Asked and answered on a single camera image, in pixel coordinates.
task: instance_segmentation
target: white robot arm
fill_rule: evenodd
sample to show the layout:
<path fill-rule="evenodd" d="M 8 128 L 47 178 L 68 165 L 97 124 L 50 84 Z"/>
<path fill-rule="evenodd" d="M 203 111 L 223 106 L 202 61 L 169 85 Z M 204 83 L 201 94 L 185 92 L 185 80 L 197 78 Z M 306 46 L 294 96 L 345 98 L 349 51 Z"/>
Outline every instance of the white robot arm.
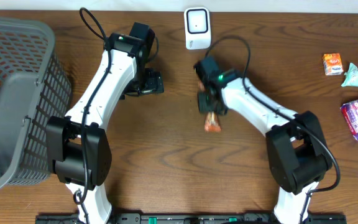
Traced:
<path fill-rule="evenodd" d="M 111 51 L 105 50 L 100 66 L 83 96 L 67 112 L 65 118 L 51 117 L 47 124 L 48 169 L 58 175 L 76 196 L 84 192 L 85 175 L 81 145 L 70 142 L 80 137 L 84 108 L 105 76 L 108 54 L 111 67 L 95 94 L 86 116 L 86 153 L 89 184 L 87 197 L 78 206 L 79 220 L 83 223 L 106 223 L 112 206 L 106 196 L 104 180 L 111 165 L 111 152 L 107 142 L 107 126 L 119 99 L 131 96 L 163 93 L 159 72 L 144 68 L 148 61 L 154 33 L 144 24 L 135 23 L 130 35 L 111 34 Z"/>
<path fill-rule="evenodd" d="M 246 78 L 246 87 L 249 87 L 249 91 L 252 91 L 255 96 L 269 104 L 273 108 L 277 108 L 281 113 L 295 118 L 294 115 L 297 112 L 286 109 L 280 104 L 274 102 L 272 99 L 267 97 L 261 91 L 256 89 L 248 78 Z M 288 120 L 275 114 L 272 110 L 266 108 L 260 104 L 253 96 L 247 94 L 241 78 L 237 78 L 227 84 L 222 89 L 222 99 L 224 104 L 231 110 L 234 110 L 245 117 L 252 125 L 254 125 L 264 136 L 274 126 L 281 126 L 288 123 Z M 274 215 L 280 223 L 285 224 L 298 224 L 299 216 L 303 208 L 303 204 L 306 200 L 306 193 L 310 189 L 315 189 L 318 182 L 312 182 L 302 189 L 302 193 L 295 195 L 292 192 L 286 192 L 280 188 L 278 194 L 278 202 L 274 208 Z M 303 220 L 308 217 L 306 206 L 306 212 L 303 214 Z"/>
<path fill-rule="evenodd" d="M 220 70 L 212 57 L 199 61 L 195 65 L 195 71 L 206 88 L 205 92 L 198 93 L 200 112 L 214 111 L 222 114 L 227 109 L 234 110 L 266 137 L 270 170 L 280 185 L 278 202 L 274 208 L 275 218 L 280 223 L 298 224 L 307 198 L 306 193 L 317 187 L 325 172 L 331 168 L 331 161 L 321 145 L 313 142 L 271 108 L 290 119 L 296 117 L 303 125 L 318 133 L 320 139 L 324 139 L 317 118 L 310 112 L 298 115 L 274 102 L 256 89 L 248 78 L 244 80 L 246 91 L 242 75 L 235 70 Z M 294 149 L 291 142 L 301 139 L 304 144 Z M 302 220 L 308 217 L 309 202 L 305 205 Z"/>

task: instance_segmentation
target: black motor joint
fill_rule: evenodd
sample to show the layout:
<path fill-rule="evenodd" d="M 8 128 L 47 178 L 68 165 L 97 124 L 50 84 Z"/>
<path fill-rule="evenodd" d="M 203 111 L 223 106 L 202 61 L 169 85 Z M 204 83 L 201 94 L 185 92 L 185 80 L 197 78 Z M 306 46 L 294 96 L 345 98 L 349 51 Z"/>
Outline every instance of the black motor joint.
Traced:
<path fill-rule="evenodd" d="M 124 93 L 129 96 L 163 93 L 164 87 L 160 72 L 146 68 L 150 51 L 153 46 L 154 31 L 145 24 L 135 22 L 129 35 L 111 34 L 109 43 L 111 49 L 128 53 L 129 57 L 136 58 L 136 74 L 126 86 Z"/>
<path fill-rule="evenodd" d="M 70 141 L 81 133 L 81 124 L 70 121 L 70 117 L 52 116 L 47 123 L 48 170 L 57 174 L 60 182 L 85 185 L 81 144 Z M 92 123 L 85 126 L 90 181 L 88 188 L 100 186 L 111 166 L 111 151 L 104 129 Z"/>
<path fill-rule="evenodd" d="M 198 92 L 198 109 L 200 113 L 215 112 L 217 114 L 226 114 L 227 107 L 223 103 L 221 90 L 229 82 L 239 78 L 239 72 L 235 69 L 221 70 L 211 56 L 197 62 L 194 65 L 194 69 L 205 88 L 205 91 Z"/>
<path fill-rule="evenodd" d="M 297 115 L 296 120 L 311 130 L 326 146 L 316 115 L 307 111 Z M 303 144 L 294 148 L 292 138 L 302 140 Z M 266 144 L 273 178 L 282 189 L 295 195 L 307 185 L 321 181 L 333 165 L 323 146 L 291 122 L 267 132 Z"/>

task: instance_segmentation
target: white device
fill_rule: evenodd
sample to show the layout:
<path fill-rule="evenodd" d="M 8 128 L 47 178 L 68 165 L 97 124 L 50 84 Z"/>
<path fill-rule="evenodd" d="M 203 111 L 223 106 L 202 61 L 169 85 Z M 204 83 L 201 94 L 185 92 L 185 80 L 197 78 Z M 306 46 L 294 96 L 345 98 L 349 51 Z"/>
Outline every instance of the white device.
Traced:
<path fill-rule="evenodd" d="M 205 7 L 185 10 L 186 48 L 207 49 L 211 45 L 211 21 Z"/>

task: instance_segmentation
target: wood grain surface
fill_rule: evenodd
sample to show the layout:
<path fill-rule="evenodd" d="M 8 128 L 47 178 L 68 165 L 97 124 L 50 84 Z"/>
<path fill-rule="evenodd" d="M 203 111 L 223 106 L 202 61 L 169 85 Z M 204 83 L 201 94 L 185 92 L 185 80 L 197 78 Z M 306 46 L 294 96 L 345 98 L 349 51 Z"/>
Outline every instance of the wood grain surface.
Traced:
<path fill-rule="evenodd" d="M 128 34 L 133 22 L 150 25 L 160 40 L 150 67 L 163 75 L 165 93 L 120 101 L 107 135 L 112 166 L 106 180 L 115 207 L 144 213 L 243 213 L 272 210 L 278 185 L 270 174 L 264 137 L 230 111 L 222 133 L 203 131 L 193 64 L 205 50 L 185 48 L 183 13 L 94 12 L 107 34 Z M 102 54 L 102 42 L 74 11 L 0 11 L 0 16 L 48 24 L 56 53 L 73 84 L 73 103 L 85 91 Z M 358 66 L 357 14 L 212 13 L 213 40 L 227 34 L 247 39 L 250 79 L 262 92 L 299 113 L 310 110 L 323 127 L 342 171 L 339 187 L 313 196 L 310 210 L 341 212 L 358 223 L 358 142 L 339 107 L 358 99 L 358 88 L 342 88 L 344 77 L 324 75 L 321 57 L 340 53 L 347 70 Z M 244 68 L 246 50 L 223 42 L 212 52 L 226 68 Z M 331 185 L 333 170 L 320 187 Z M 35 186 L 0 190 L 0 223 L 33 223 L 41 213 L 73 213 L 69 190 L 53 175 Z"/>

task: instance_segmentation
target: gray plastic basket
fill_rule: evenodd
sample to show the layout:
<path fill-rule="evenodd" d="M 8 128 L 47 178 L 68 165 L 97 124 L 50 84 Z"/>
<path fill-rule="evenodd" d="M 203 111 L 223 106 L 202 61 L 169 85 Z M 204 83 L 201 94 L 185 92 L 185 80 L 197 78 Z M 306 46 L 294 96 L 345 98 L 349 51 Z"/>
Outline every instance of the gray plastic basket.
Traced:
<path fill-rule="evenodd" d="M 71 85 L 41 22 L 0 18 L 0 188 L 49 176 L 45 127 L 63 117 Z"/>

